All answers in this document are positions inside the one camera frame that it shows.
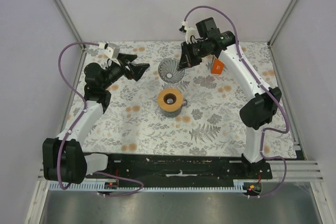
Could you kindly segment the orange coffee filter box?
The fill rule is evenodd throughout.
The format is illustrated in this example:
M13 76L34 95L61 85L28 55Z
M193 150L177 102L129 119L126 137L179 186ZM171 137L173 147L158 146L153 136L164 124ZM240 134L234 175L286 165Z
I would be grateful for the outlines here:
M215 58L212 63L211 74L220 76L224 71L225 64Z

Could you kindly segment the floral tablecloth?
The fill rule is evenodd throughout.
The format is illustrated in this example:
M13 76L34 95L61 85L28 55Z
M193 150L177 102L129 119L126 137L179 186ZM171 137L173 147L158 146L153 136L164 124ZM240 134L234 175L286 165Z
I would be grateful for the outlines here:
M211 72L212 57L178 72L179 42L118 42L150 67L139 81L120 78L111 102L81 145L84 152L240 156L246 127L245 94L228 70Z

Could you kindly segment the aluminium frame post right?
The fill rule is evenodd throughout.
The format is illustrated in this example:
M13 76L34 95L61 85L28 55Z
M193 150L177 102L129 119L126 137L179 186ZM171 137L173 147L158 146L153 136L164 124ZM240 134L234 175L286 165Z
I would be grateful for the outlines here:
M295 9L296 5L298 4L299 0L290 0L289 4L287 5L284 13L282 14L274 32L272 33L270 39L267 42L269 48L272 48L274 43L276 42L279 34L281 33L284 25L286 24L288 18L290 17L291 13Z

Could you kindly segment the grey glass carafe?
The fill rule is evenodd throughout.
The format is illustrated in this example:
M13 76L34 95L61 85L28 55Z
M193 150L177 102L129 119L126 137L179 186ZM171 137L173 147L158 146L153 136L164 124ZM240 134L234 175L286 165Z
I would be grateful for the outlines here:
M174 118L179 116L182 108L188 105L186 99L177 100L168 98L163 100L163 104L160 106L161 113L167 118Z

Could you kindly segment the aluminium frame post left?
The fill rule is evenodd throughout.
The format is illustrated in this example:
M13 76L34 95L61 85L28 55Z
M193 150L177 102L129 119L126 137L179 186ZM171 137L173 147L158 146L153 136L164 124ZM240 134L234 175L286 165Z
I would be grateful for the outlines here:
M52 0L53 3L56 5L58 11L60 12L63 20L65 21L67 27L69 28L71 34L73 35L75 41L82 41L82 38L75 27L74 22L72 21L65 5L63 4L62 0Z

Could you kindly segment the aluminium frame post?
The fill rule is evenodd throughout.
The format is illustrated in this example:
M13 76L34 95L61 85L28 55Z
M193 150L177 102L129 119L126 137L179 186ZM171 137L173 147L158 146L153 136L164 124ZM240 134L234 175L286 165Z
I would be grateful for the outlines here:
M298 4L299 0L290 0L289 4L287 5L284 13L282 14L274 32L272 33L270 39L267 42L269 48L272 48L274 43L276 42L279 34L281 33L284 25L286 24L288 18L290 17L291 13L295 9L296 5Z
M53 3L56 5L58 11L60 12L63 20L65 21L67 27L69 28L71 34L73 35L75 41L82 41L82 38L75 27L74 22L72 21L65 5L63 4L62 0L52 0Z

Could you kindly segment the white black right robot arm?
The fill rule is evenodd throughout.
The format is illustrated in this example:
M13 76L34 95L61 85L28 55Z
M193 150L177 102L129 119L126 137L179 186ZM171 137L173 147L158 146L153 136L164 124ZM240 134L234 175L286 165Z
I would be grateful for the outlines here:
M277 104L282 93L278 87L272 88L266 83L243 55L236 36L231 31L221 32L213 18L204 19L190 27L182 22L180 31L185 34L181 44L179 70L199 65L202 59L213 55L233 74L242 88L246 104L240 109L239 116L246 126L246 145L240 172L248 179L259 173L258 162L262 130L272 121L277 112Z

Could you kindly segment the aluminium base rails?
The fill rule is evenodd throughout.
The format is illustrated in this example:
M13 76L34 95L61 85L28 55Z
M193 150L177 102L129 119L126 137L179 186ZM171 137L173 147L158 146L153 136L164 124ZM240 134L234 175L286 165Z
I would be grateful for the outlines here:
M265 160L270 164L272 171L272 179L262 179L262 180L282 180L285 181L311 181L319 180L322 178L320 170L316 162L313 161L302 161L302 160L281 160L279 157L274 160ZM109 175L108 173L102 172L103 176ZM95 175L89 174L85 179L94 178ZM139 181L143 182L145 185L152 186L215 186L215 185L225 185L229 186L234 180L253 180L253 179L223 179L219 177L198 177L196 175L169 175L168 177L154 177L150 175L141 176Z

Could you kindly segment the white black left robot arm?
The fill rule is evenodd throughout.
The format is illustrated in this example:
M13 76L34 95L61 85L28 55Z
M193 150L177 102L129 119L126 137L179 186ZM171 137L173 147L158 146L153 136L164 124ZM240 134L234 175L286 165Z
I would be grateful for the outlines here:
M72 184L81 184L89 174L98 172L104 178L115 174L116 166L106 154L84 153L82 145L95 123L106 112L111 93L108 88L121 77L139 81L148 63L134 63L136 55L119 54L115 61L108 60L103 68L92 62L85 66L84 108L78 112L70 127L55 138L43 142L44 178L57 181L65 190Z

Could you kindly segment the round wooden dripper stand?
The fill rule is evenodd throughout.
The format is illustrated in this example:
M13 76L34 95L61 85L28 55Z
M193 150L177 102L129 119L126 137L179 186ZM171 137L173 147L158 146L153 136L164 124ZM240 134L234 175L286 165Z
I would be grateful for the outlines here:
M167 88L157 95L158 106L165 112L175 112L182 107L183 95L178 89Z

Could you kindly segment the grey ribbed glass dripper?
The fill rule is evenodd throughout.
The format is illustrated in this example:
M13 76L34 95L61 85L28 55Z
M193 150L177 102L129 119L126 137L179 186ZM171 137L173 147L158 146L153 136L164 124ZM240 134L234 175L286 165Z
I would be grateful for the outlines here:
M179 60L173 58L163 59L158 68L158 74L160 78L166 83L180 82L185 75L184 70L178 70Z

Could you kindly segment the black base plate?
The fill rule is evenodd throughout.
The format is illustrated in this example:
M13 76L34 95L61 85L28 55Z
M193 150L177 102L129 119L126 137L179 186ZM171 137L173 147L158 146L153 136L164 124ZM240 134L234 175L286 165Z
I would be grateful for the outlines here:
M265 160L252 165L242 157L176 156L145 154L108 154L101 171L139 180L141 176L168 177L196 175L223 179L272 179L270 164Z

